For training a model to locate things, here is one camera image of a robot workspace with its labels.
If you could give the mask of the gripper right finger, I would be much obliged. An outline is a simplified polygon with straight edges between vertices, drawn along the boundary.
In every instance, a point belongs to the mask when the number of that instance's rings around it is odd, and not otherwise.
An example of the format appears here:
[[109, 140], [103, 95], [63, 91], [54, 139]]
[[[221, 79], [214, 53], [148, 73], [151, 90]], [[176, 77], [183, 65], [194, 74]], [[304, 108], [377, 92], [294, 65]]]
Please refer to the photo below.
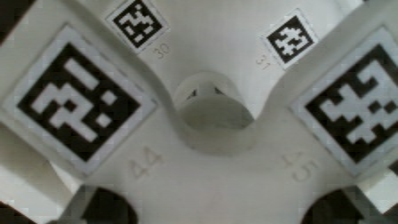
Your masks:
[[301, 224], [398, 224], [398, 204], [382, 213], [361, 188], [349, 186], [317, 199]]

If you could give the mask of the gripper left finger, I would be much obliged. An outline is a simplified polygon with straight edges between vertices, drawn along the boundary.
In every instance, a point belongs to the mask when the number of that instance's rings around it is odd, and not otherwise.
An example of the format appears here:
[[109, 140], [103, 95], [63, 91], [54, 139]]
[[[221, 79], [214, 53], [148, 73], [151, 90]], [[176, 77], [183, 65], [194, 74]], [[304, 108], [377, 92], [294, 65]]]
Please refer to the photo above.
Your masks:
[[102, 187], [82, 185], [57, 224], [139, 224], [139, 215], [119, 194]]

